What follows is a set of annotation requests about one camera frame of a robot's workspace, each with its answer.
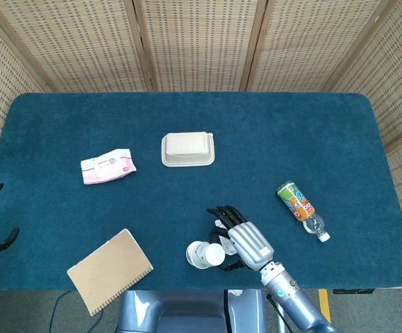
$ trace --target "yellow stripe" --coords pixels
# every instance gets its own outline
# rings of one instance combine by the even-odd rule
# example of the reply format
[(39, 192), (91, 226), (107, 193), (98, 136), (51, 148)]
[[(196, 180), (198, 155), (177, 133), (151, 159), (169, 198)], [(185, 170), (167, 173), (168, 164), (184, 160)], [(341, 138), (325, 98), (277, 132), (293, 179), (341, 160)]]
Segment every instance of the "yellow stripe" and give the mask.
[(321, 307), (321, 313), (328, 320), (329, 323), (332, 323), (330, 320), (330, 307), (328, 306), (328, 295), (327, 289), (318, 289), (319, 294), (319, 306)]

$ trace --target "plastic bottle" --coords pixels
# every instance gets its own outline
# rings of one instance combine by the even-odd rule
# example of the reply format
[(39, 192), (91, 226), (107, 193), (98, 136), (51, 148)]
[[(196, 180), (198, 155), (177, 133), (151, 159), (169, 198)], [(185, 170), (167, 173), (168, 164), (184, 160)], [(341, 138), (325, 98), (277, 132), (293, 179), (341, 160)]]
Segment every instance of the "plastic bottle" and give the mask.
[(305, 231), (317, 235), (322, 242), (330, 239), (330, 235), (324, 230), (324, 220), (315, 213), (315, 208), (294, 182), (286, 182), (281, 185), (276, 193), (283, 199), (296, 219), (303, 223)]

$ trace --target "bottle cap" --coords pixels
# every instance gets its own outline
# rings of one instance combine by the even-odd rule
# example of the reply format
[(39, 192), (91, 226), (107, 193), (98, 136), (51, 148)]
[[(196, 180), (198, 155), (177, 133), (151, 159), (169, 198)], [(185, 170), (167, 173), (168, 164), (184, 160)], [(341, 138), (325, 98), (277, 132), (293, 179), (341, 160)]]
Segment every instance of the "bottle cap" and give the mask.
[(207, 262), (212, 266), (218, 266), (224, 262), (226, 251), (219, 244), (210, 244), (206, 248)]
[(330, 235), (327, 232), (325, 232), (321, 236), (318, 236), (318, 239), (322, 242), (325, 242), (330, 239)]

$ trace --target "white plastic container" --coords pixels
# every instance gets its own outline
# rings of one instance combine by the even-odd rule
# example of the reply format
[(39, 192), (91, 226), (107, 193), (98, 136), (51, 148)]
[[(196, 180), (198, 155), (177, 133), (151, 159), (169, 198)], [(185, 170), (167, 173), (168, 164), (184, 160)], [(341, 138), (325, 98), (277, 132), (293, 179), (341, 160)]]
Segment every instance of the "white plastic container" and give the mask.
[(162, 138), (162, 163), (167, 167), (199, 167), (214, 160), (212, 133), (168, 133)]
[(226, 252), (220, 244), (207, 241), (194, 241), (187, 247), (186, 255), (187, 261), (199, 269), (219, 266), (226, 258)]

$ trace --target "spiral binding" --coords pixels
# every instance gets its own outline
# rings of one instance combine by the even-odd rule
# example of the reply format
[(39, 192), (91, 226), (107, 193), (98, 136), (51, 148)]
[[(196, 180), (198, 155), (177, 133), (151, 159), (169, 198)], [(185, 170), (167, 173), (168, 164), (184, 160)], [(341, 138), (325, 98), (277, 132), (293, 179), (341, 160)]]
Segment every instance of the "spiral binding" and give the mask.
[(145, 275), (150, 273), (153, 270), (152, 267), (148, 268), (145, 272), (141, 273), (137, 277), (135, 277), (133, 280), (130, 281), (125, 287), (117, 291), (113, 296), (111, 296), (109, 299), (107, 299), (105, 302), (103, 302), (101, 305), (99, 305), (96, 310), (91, 312), (91, 316), (96, 315), (98, 312), (102, 311), (102, 309), (105, 309), (113, 300), (118, 298), (121, 294), (123, 294), (126, 290), (130, 289), (131, 286), (133, 286), (135, 283), (139, 282)]

